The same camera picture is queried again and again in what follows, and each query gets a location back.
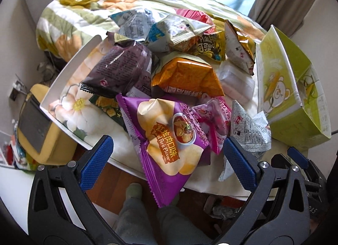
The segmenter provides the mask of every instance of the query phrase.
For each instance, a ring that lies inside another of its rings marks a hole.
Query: silver snack bag
[[[244,150],[252,152],[258,161],[265,151],[271,149],[271,130],[264,112],[251,118],[236,100],[232,105],[230,136],[236,138]],[[224,170],[218,180],[226,180],[233,173],[234,170],[224,156]]]
[[[169,14],[154,9],[131,9],[109,16],[119,27],[119,34],[136,41],[146,39],[150,28]]]

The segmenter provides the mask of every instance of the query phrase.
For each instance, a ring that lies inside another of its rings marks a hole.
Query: green cardboard box
[[[272,137],[305,150],[331,138],[327,103],[307,56],[273,25],[256,50],[259,111]]]

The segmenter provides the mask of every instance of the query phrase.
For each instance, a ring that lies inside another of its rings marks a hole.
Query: dark purple snack bag
[[[159,207],[170,204],[209,142],[190,107],[167,99],[117,95],[121,113]]]
[[[114,45],[102,57],[81,84],[81,90],[114,98],[117,94],[132,97],[151,95],[151,51],[123,35],[107,32]]]

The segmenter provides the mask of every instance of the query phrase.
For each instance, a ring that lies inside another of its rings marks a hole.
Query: pink snack bag
[[[180,16],[184,16],[186,18],[190,18],[193,20],[197,20],[203,23],[207,23],[209,25],[214,25],[212,19],[210,16],[208,16],[206,13],[201,11],[195,11],[195,10],[189,10],[189,9],[175,9],[176,13]],[[215,26],[211,27],[210,29],[206,30],[205,34],[212,34],[214,32],[217,32]]]
[[[192,110],[166,99],[116,96],[150,189],[159,207],[170,204],[209,142]]]
[[[206,97],[204,101],[204,104],[192,107],[192,111],[210,142],[211,150],[219,154],[224,139],[230,134],[231,110],[224,97]]]

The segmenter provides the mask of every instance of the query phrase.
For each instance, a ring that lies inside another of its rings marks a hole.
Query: blue gripper pad
[[[288,156],[302,169],[308,169],[309,161],[295,147],[288,148]]]
[[[229,138],[224,141],[223,153],[229,160],[243,188],[251,192],[256,190],[257,180],[255,171]]]
[[[99,145],[91,159],[87,162],[85,167],[81,170],[80,187],[82,191],[93,188],[97,178],[104,169],[110,155],[114,149],[114,142],[110,136]]]

